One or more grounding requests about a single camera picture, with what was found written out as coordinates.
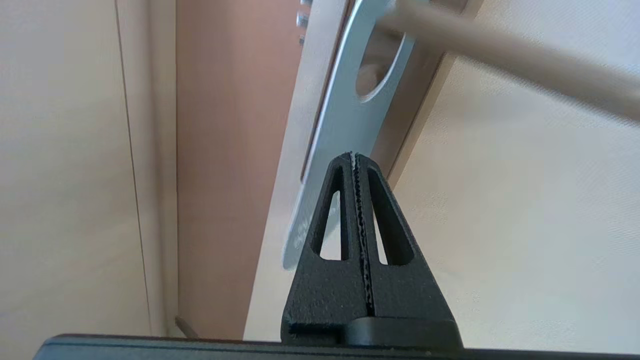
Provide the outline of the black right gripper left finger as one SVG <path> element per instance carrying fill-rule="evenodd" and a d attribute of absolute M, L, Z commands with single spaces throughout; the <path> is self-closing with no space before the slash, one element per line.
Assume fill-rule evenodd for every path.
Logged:
<path fill-rule="evenodd" d="M 327 166 L 282 312 L 284 344 L 342 344 L 348 324 L 374 313 L 361 158 L 359 153 L 343 153 Z M 335 194 L 339 195 L 338 260 L 322 257 Z"/>

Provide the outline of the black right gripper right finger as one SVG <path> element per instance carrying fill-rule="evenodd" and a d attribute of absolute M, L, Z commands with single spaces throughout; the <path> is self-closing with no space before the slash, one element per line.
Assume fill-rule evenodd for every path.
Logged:
<path fill-rule="evenodd" d="M 366 314 L 345 326 L 350 346 L 461 349 L 455 317 L 375 162 L 353 157 Z"/>

